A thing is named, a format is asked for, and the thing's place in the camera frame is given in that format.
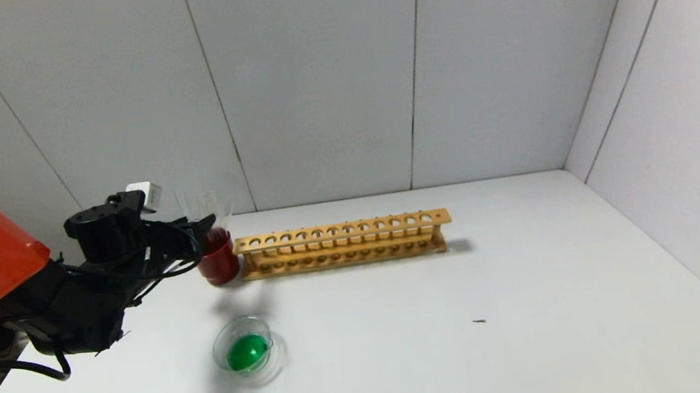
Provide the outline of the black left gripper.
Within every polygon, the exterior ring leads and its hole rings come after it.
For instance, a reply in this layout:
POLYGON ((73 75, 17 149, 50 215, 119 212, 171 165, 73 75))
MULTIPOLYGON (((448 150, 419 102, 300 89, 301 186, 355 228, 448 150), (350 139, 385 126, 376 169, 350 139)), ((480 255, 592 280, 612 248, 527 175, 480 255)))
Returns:
POLYGON ((186 218, 173 222, 146 221, 144 237, 149 248, 149 270, 168 271, 195 268, 203 253, 212 253, 219 246, 215 228, 217 216, 209 214, 195 223, 186 218))

